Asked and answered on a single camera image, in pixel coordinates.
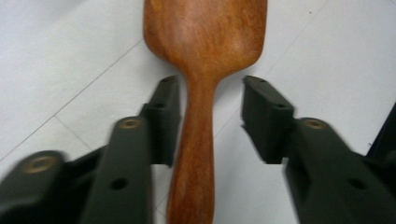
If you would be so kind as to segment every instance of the screw hole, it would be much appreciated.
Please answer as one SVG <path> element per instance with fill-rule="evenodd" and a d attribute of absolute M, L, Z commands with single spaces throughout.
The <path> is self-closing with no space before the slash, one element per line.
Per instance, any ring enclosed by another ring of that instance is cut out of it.
<path fill-rule="evenodd" d="M 324 129 L 326 127 L 323 122 L 315 119 L 306 120 L 304 123 L 312 129 Z"/>
<path fill-rule="evenodd" d="M 34 158 L 26 163 L 23 171 L 26 174 L 35 174 L 48 170 L 57 162 L 57 159 L 52 156 L 42 156 Z"/>
<path fill-rule="evenodd" d="M 128 181 L 125 178 L 118 178 L 111 183 L 111 188 L 114 190 L 125 189 Z"/>
<path fill-rule="evenodd" d="M 126 119 L 119 124 L 119 127 L 123 129 L 133 129 L 139 125 L 140 121 L 138 119 Z"/>
<path fill-rule="evenodd" d="M 367 189 L 367 186 L 359 179 L 348 179 L 348 183 L 355 189 Z"/>

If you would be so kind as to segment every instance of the wooden handle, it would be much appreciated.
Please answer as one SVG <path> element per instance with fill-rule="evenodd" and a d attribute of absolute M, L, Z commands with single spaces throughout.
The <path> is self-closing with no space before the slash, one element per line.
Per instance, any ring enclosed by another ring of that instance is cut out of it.
<path fill-rule="evenodd" d="M 189 101 L 171 183 L 168 224 L 212 223 L 215 190 L 212 108 L 215 88 L 189 85 Z"/>

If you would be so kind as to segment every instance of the tile grout line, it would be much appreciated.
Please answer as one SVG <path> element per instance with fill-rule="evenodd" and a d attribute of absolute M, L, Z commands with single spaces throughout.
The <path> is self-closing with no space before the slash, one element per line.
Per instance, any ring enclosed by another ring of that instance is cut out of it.
<path fill-rule="evenodd" d="M 264 77 L 268 78 L 271 76 L 271 72 L 274 70 L 277 64 L 283 59 L 283 57 L 286 55 L 286 53 L 290 50 L 291 46 L 294 45 L 294 43 L 298 40 L 298 38 L 303 34 L 303 32 L 309 27 L 309 25 L 314 21 L 314 19 L 318 16 L 318 14 L 322 11 L 323 8 L 326 7 L 326 5 L 330 2 L 330 0 L 327 0 L 321 8 L 318 10 L 317 13 L 315 13 L 314 17 L 308 22 L 308 24 L 303 28 L 303 30 L 294 38 L 294 40 L 289 44 L 288 48 L 283 52 L 282 56 L 279 57 L 279 59 L 274 63 L 274 65 L 271 66 L 270 70 L 268 70 L 268 73 L 264 75 Z"/>
<path fill-rule="evenodd" d="M 165 196 L 163 196 L 163 198 L 160 200 L 160 202 L 158 203 L 158 205 L 155 205 L 155 209 L 158 210 L 158 207 L 160 207 L 160 205 L 163 203 L 163 201 L 165 201 L 165 199 L 168 197 L 169 193 L 167 193 Z"/>
<path fill-rule="evenodd" d="M 161 216 L 163 216 L 164 218 L 166 218 L 166 216 L 164 214 L 162 214 L 160 211 L 156 210 L 156 212 L 158 212 Z"/>
<path fill-rule="evenodd" d="M 159 214 L 161 214 L 163 217 L 166 217 L 165 214 L 163 214 L 160 210 L 158 210 L 158 208 L 155 209 L 155 211 L 157 211 Z"/>
<path fill-rule="evenodd" d="M 276 65 L 283 59 L 283 57 L 286 55 L 286 53 L 290 50 L 291 46 L 294 45 L 294 43 L 298 40 L 298 38 L 300 37 L 300 35 L 306 30 L 306 28 L 308 28 L 308 26 L 312 23 L 312 21 L 317 17 L 317 15 L 321 12 L 321 10 L 323 8 L 326 7 L 326 5 L 329 3 L 330 0 L 327 0 L 322 7 L 318 10 L 318 12 L 315 14 L 315 16 L 311 19 L 311 21 L 303 28 L 303 30 L 294 38 L 294 40 L 291 42 L 291 44 L 288 46 L 288 48 L 283 52 L 282 56 L 279 57 L 279 59 L 276 61 L 276 63 L 274 63 L 274 65 L 271 66 L 270 70 L 268 71 L 268 73 L 264 76 L 265 78 L 268 78 L 271 75 L 271 72 L 274 70 L 274 68 L 276 67 Z M 219 135 L 219 133 L 221 133 L 221 131 L 224 129 L 224 127 L 230 122 L 230 120 L 232 119 L 232 117 L 234 116 L 235 112 L 237 112 L 239 109 L 241 108 L 241 105 L 238 106 L 235 111 L 233 112 L 233 115 L 227 120 L 227 122 L 224 123 L 224 125 L 221 127 L 221 129 L 214 135 L 213 140 L 216 139 L 216 137 Z"/>
<path fill-rule="evenodd" d="M 49 119 L 47 119 L 43 124 L 41 124 L 37 129 L 35 129 L 31 134 L 29 134 L 26 138 L 24 138 L 19 144 L 17 144 L 12 150 L 10 150 L 5 156 L 3 156 L 0 161 L 5 159 L 9 154 L 11 154 L 15 149 L 17 149 L 20 145 L 26 142 L 33 134 L 35 134 L 39 129 L 41 129 L 45 124 L 47 124 L 52 118 L 54 118 L 61 110 L 63 110 L 66 106 L 68 106 L 73 100 L 75 100 L 80 94 L 82 94 L 85 90 L 87 90 L 93 82 L 95 82 L 99 77 L 101 77 L 104 73 L 106 73 L 110 68 L 112 68 L 119 60 L 121 60 L 126 54 L 128 54 L 134 47 L 136 47 L 143 39 L 137 41 L 133 46 L 131 46 L 125 53 L 123 53 L 114 63 L 112 63 L 107 69 L 105 69 L 98 77 L 96 77 L 93 81 L 91 81 L 85 88 L 83 88 L 77 95 L 75 95 L 70 101 L 68 101 L 64 106 L 62 106 L 58 111 L 55 112 Z"/>
<path fill-rule="evenodd" d="M 73 132 L 73 130 L 71 130 L 69 128 L 69 126 L 67 126 L 60 118 L 58 118 L 58 116 L 53 116 L 56 120 L 58 120 L 71 134 L 73 134 L 85 147 L 87 147 L 90 151 L 93 151 L 93 149 L 88 146 L 88 144 L 82 140 L 75 132 Z"/>

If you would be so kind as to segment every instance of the white surface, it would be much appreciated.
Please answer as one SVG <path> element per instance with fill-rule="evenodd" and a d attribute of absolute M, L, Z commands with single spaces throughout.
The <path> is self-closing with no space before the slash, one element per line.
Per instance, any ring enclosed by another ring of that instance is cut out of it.
<path fill-rule="evenodd" d="M 296 223 L 281 166 L 263 164 L 240 128 L 246 75 L 264 77 L 365 153 L 396 100 L 396 1 L 269 1 L 264 52 L 228 77 L 214 111 L 214 223 Z M 0 7 L 0 177 L 32 152 L 71 159 L 106 143 L 157 82 L 178 74 L 142 41 L 142 0 L 6 1 Z M 185 104 L 181 81 L 182 104 Z M 157 223 L 172 169 L 153 166 Z"/>

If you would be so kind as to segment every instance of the metal screw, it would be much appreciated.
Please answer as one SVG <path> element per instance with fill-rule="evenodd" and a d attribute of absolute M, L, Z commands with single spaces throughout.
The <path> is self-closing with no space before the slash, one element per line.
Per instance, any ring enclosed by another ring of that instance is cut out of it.
<path fill-rule="evenodd" d="M 324 124 L 322 121 L 317 120 L 317 119 L 307 119 L 304 121 L 304 124 L 312 129 L 325 129 L 326 124 Z"/>
<path fill-rule="evenodd" d="M 139 125 L 140 125 L 140 120 L 138 119 L 126 119 L 119 124 L 119 127 L 122 129 L 133 129 L 138 127 Z"/>
<path fill-rule="evenodd" d="M 42 156 L 29 160 L 24 166 L 23 171 L 26 174 L 36 174 L 48 170 L 51 166 L 56 164 L 56 157 Z"/>

